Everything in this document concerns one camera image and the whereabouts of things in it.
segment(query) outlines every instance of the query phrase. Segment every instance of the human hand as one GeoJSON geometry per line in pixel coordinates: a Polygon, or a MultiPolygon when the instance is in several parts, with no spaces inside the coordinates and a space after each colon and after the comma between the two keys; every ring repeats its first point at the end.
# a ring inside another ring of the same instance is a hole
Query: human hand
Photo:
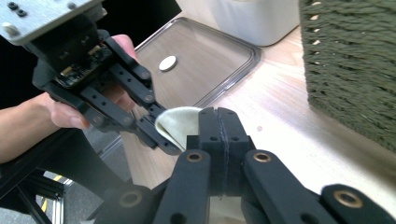
{"type": "MultiPolygon", "coordinates": [[[[113,39],[124,49],[131,57],[137,60],[134,44],[127,35],[114,35],[113,39]]],[[[104,96],[117,104],[125,111],[131,111],[134,108],[134,101],[129,97],[128,93],[118,84],[110,85],[105,91],[104,96]]],[[[73,107],[53,101],[47,93],[41,95],[45,102],[45,106],[50,113],[52,122],[61,128],[79,128],[86,129],[90,127],[90,123],[73,107]]]]}

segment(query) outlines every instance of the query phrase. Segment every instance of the woven basket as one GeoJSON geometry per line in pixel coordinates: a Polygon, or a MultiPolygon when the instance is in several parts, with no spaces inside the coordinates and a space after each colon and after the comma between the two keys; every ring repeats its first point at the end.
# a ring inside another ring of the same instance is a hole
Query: woven basket
{"type": "Polygon", "coordinates": [[[300,0],[308,101],[396,152],[396,0],[300,0]]]}

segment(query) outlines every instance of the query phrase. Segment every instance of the white box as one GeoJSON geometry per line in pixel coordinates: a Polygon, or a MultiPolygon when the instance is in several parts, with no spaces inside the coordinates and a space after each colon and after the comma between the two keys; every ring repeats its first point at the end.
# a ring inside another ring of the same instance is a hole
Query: white box
{"type": "Polygon", "coordinates": [[[257,46],[279,41],[299,23],[298,0],[176,0],[187,18],[257,46]]]}

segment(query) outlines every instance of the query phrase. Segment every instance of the fabric piece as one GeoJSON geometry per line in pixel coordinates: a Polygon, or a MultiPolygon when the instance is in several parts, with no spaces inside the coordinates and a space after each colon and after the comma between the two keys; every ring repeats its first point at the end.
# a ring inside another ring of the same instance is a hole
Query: fabric piece
{"type": "Polygon", "coordinates": [[[165,110],[155,120],[155,129],[180,150],[185,151],[187,135],[198,135],[198,113],[201,110],[193,106],[165,110]]]}

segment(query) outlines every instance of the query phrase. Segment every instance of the wooden table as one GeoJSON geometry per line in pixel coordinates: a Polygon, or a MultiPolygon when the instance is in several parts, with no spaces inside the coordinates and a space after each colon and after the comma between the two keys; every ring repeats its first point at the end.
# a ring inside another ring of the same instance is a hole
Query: wooden table
{"type": "MultiPolygon", "coordinates": [[[[346,184],[396,217],[396,155],[308,104],[302,56],[297,27],[262,48],[259,64],[213,106],[235,111],[257,149],[275,153],[306,188],[346,184]]],[[[122,139],[136,184],[153,188],[170,176],[176,157],[142,147],[129,133],[122,139]]],[[[244,223],[237,219],[224,220],[244,223]]]]}

